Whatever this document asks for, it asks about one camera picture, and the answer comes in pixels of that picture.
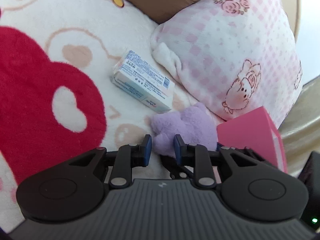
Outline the purple plush toy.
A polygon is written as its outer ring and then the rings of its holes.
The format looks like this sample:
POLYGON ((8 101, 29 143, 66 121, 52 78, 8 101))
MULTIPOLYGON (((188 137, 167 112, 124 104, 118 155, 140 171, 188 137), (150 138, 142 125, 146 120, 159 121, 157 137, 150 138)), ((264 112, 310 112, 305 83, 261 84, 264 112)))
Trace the purple plush toy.
POLYGON ((154 115, 150 126, 155 135, 152 149, 158 155, 175 157, 174 137, 177 134, 186 144, 199 144, 210 151, 216 150, 216 125, 200 102, 182 111, 154 115))

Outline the pink storage box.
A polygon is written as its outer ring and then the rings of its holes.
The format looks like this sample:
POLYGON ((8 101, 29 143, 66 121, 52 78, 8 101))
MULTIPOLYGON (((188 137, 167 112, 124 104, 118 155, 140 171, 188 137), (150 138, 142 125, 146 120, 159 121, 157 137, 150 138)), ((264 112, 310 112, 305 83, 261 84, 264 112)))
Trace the pink storage box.
POLYGON ((250 148, 269 163, 287 172, 281 136, 264 107, 217 126, 218 142, 234 148, 250 148))

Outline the beige headboard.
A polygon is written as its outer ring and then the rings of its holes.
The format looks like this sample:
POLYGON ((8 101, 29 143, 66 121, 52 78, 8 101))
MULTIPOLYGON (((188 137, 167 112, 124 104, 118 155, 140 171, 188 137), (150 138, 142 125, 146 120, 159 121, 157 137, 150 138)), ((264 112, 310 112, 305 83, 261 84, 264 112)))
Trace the beige headboard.
POLYGON ((297 177, 310 153, 319 151, 319 0, 300 0, 297 50, 302 92, 280 127, 289 174, 297 177))

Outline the white blue soap box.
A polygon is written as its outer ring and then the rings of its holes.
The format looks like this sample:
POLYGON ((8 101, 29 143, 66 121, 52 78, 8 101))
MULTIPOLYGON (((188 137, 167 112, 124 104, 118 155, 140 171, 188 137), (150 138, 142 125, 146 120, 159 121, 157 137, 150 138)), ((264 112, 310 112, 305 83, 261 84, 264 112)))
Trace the white blue soap box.
POLYGON ((132 50, 115 65, 111 81, 156 113, 172 109, 175 83, 132 50))

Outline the pink checkered pillow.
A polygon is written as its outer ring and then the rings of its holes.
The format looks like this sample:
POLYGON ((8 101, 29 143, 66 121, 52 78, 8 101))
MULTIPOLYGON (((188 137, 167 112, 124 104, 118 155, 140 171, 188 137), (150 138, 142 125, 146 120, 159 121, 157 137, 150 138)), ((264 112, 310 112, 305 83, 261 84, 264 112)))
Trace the pink checkered pillow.
POLYGON ((200 0, 160 24, 153 58, 214 114, 264 107, 279 126, 302 89, 302 67, 280 0, 200 0))

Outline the bear print blanket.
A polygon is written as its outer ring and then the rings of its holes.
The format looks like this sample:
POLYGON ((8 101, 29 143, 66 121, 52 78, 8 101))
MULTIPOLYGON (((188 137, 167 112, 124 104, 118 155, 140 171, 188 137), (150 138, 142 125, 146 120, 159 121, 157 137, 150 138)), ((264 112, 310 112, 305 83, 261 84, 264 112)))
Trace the bear print blanket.
POLYGON ((152 134, 155 114, 112 83, 130 50, 162 75, 151 42, 174 30, 125 0, 1 0, 1 229, 23 221, 25 178, 98 146, 152 134))

